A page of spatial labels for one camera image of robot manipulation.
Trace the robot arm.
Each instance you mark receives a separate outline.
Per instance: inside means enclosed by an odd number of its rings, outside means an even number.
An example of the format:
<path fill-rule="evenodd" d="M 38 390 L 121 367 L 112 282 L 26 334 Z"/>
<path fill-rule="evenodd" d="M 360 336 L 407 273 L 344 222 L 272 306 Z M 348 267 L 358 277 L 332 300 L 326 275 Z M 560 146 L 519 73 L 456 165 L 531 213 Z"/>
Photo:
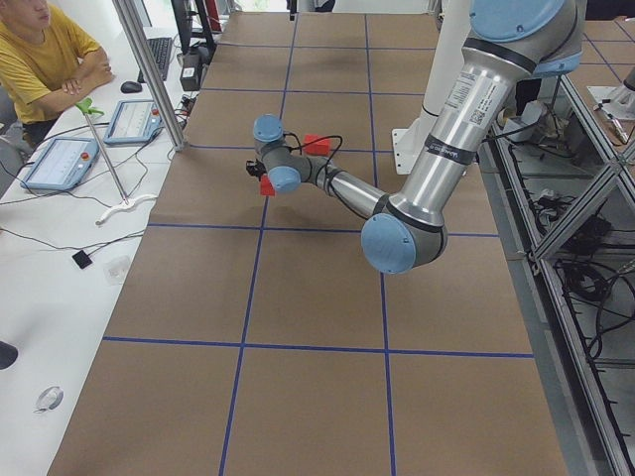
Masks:
<path fill-rule="evenodd" d="M 282 122 L 270 114 L 254 122 L 255 158 L 246 171 L 277 193 L 313 184 L 364 218 L 361 247 L 379 272 L 402 274 L 430 263 L 447 242 L 445 205 L 516 84 L 578 66 L 585 10 L 583 1 L 448 2 L 441 37 L 453 45 L 437 53 L 460 51 L 461 67 L 397 192 L 289 146 Z"/>

